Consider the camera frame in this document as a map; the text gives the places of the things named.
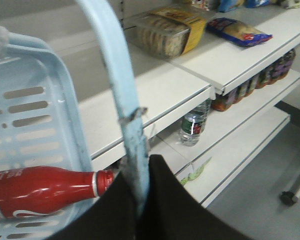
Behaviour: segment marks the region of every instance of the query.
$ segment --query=bottle cap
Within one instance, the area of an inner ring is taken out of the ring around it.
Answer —
[[[96,174],[96,190],[98,196],[101,196],[114,181],[114,173],[111,170],[98,171]]]

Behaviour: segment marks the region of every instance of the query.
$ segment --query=row of jars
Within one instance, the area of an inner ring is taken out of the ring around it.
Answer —
[[[226,95],[217,94],[216,99],[211,103],[211,107],[217,111],[224,112],[229,109],[232,104],[236,104],[244,97],[249,96],[254,89],[261,89],[266,85],[274,84],[278,80],[283,79],[288,74],[295,57],[296,51],[291,49],[278,60]]]

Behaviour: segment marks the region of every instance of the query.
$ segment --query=basket handle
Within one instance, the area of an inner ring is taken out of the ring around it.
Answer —
[[[107,68],[126,151],[122,174],[143,212],[149,191],[149,157],[132,64],[121,25],[106,0],[76,0],[90,22]]]

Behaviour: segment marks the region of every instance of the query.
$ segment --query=gray floor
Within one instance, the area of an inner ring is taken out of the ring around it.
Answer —
[[[279,199],[299,175],[300,128],[289,123],[208,209],[254,240],[300,240],[300,200]]]

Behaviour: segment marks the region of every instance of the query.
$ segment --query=red aluminum bottle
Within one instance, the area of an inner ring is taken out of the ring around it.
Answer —
[[[52,166],[0,171],[0,218],[45,216],[101,196],[112,171],[78,172]]]

